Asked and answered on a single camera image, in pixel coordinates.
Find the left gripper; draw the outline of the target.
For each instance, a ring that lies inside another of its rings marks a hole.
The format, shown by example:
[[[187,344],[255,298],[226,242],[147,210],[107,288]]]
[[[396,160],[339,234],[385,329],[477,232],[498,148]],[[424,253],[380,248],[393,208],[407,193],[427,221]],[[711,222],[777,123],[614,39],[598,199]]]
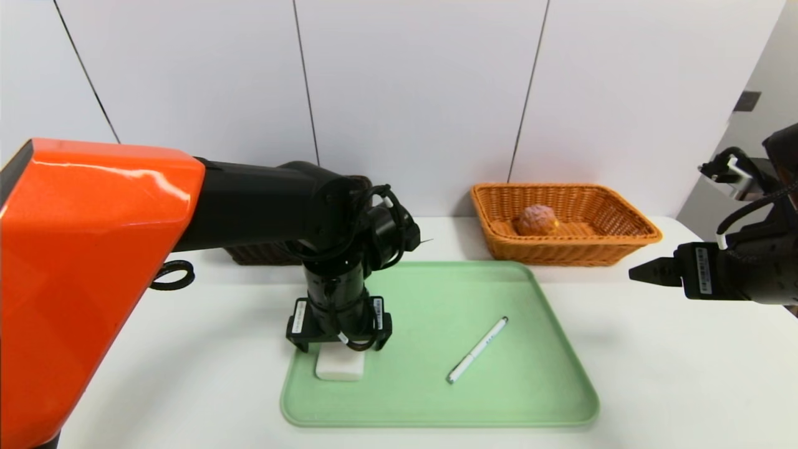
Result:
[[[285,338],[303,353],[310,344],[374,344],[382,350],[393,321],[382,296],[365,285],[370,271],[362,262],[303,264],[307,293],[297,298]]]

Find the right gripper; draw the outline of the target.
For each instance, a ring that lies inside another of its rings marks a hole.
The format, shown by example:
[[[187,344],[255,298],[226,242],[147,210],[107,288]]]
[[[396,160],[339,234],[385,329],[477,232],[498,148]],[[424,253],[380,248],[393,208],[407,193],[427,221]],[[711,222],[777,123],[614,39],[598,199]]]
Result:
[[[796,258],[729,255],[715,243],[680,245],[674,258],[656,258],[628,270],[628,278],[683,287],[690,299],[796,306]]]

